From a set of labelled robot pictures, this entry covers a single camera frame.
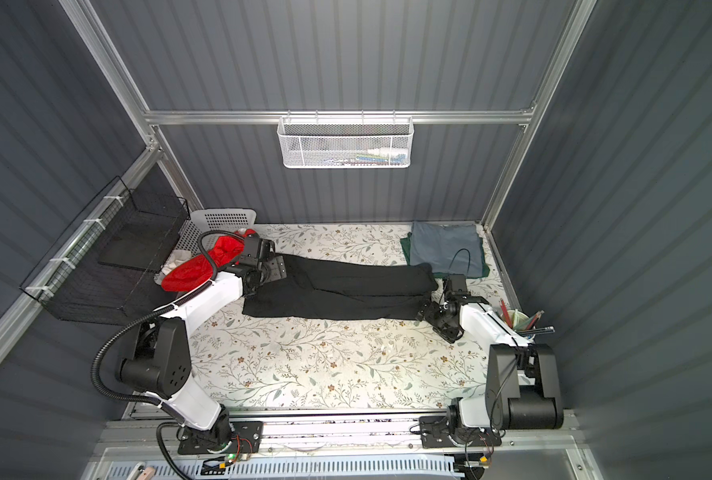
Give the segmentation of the black t-shirt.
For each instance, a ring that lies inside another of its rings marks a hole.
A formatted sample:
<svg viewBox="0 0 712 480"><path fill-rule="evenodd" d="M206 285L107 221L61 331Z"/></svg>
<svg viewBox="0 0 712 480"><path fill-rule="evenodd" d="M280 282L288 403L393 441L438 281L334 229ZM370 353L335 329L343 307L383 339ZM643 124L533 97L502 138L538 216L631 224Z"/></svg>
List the black t-shirt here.
<svg viewBox="0 0 712 480"><path fill-rule="evenodd" d="M431 266L377 266L284 254L287 275L245 298L259 318L413 320L438 284Z"/></svg>

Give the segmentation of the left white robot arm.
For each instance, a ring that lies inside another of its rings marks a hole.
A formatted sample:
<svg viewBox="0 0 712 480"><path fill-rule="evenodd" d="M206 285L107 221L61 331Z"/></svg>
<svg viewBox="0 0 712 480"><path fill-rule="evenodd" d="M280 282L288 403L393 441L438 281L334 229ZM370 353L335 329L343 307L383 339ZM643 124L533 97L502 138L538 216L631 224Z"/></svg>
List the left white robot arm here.
<svg viewBox="0 0 712 480"><path fill-rule="evenodd" d="M97 391L108 398L151 404L169 414L177 426L210 436L215 442L226 442L233 436L228 410L192 373L190 337L223 307L255 294L265 284L284 279L287 269L275 243L256 233L210 230L200 237L213 235L235 239L241 252L220 265L200 245L201 256L209 265L206 279L179 299L115 333L96 354L90 378ZM120 361L117 379L132 387L134 395L112 390L101 377L102 363L111 347L131 332L137 334L136 344L132 356Z"/></svg>

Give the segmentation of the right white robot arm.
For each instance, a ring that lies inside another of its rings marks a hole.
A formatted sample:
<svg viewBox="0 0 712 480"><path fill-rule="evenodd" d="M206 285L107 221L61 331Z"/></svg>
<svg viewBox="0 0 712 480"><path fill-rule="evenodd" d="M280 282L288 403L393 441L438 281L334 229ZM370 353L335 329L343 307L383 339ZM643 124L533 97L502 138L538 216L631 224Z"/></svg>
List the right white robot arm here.
<svg viewBox="0 0 712 480"><path fill-rule="evenodd" d="M487 354L486 390L459 397L447 408L442 431L500 433L504 430L552 430L564 423L564 407L556 357L550 346L538 344L500 317L482 297L467 288L463 275L443 281L440 302L418 315L449 344L468 335Z"/></svg>

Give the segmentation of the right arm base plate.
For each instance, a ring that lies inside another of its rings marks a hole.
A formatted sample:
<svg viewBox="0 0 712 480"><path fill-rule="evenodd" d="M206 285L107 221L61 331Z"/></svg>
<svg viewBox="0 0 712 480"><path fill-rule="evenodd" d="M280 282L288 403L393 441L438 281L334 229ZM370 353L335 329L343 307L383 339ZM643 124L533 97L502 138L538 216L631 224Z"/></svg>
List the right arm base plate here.
<svg viewBox="0 0 712 480"><path fill-rule="evenodd" d="M465 427L451 422L444 415L426 415L419 418L416 432L425 449L452 447L499 447L502 439L490 430Z"/></svg>

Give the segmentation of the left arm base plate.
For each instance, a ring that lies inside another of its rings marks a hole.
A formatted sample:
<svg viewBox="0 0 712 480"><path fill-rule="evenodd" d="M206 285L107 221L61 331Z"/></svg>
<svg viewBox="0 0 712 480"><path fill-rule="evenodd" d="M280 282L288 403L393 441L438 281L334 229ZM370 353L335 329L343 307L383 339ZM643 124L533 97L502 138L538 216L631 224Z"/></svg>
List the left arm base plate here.
<svg viewBox="0 0 712 480"><path fill-rule="evenodd" d="M239 421L216 424L210 430L179 427L179 455L254 454L259 450L264 423Z"/></svg>

